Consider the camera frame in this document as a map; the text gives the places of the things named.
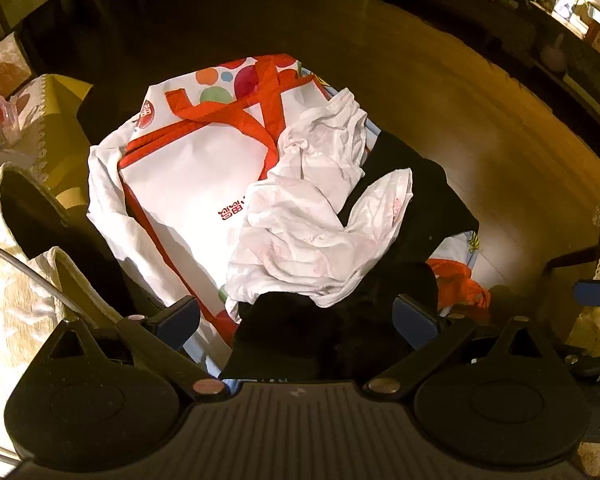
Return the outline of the white t-shirt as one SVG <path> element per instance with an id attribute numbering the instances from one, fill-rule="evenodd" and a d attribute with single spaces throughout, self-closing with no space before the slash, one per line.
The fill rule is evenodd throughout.
<path id="1" fill-rule="evenodd" d="M 365 110 L 352 92 L 292 106 L 278 163 L 238 128 L 202 127 L 125 165 L 127 122 L 88 155 L 88 218 L 112 253 L 164 304 L 198 296 L 212 313 L 268 292 L 328 308 L 348 296 L 399 234 L 413 196 L 410 170 L 364 188 Z"/>

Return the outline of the black garment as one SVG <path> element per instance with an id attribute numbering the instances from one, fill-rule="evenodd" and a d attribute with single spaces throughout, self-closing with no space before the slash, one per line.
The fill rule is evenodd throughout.
<path id="1" fill-rule="evenodd" d="M 378 136 L 363 165 L 365 176 L 339 219 L 349 218 L 366 186 L 405 168 L 414 176 L 414 196 L 400 233 L 352 294 L 329 308 L 286 292 L 269 292 L 255 304 L 241 304 L 242 322 L 222 378 L 362 384 L 412 352 L 394 328 L 393 301 L 405 294 L 434 308 L 438 285 L 428 259 L 446 238 L 477 232 L 479 222 L 449 186 L 439 164 L 387 131 Z"/>

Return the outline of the gold lace tablecloth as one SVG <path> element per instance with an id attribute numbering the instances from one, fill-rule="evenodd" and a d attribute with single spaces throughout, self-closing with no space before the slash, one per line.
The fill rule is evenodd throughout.
<path id="1" fill-rule="evenodd" d="M 120 320 L 125 304 L 117 263 L 31 176 L 0 167 L 0 478 L 18 462 L 4 426 L 6 401 L 57 325 L 76 318 L 92 327 Z"/>

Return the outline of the white red storage bag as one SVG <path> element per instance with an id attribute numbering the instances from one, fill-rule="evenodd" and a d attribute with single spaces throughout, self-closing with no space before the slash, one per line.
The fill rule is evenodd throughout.
<path id="1" fill-rule="evenodd" d="M 434 304 L 434 254 L 479 227 L 438 164 L 370 136 L 351 91 L 286 55 L 151 87 L 117 174 L 163 262 L 233 339 L 240 378 L 393 359 L 394 297 Z"/>

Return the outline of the dark wooden sideboard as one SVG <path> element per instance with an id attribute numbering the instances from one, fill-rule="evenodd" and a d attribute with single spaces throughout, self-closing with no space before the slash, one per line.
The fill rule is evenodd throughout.
<path id="1" fill-rule="evenodd" d="M 509 70 L 600 148 L 600 50 L 532 0 L 382 0 Z"/>

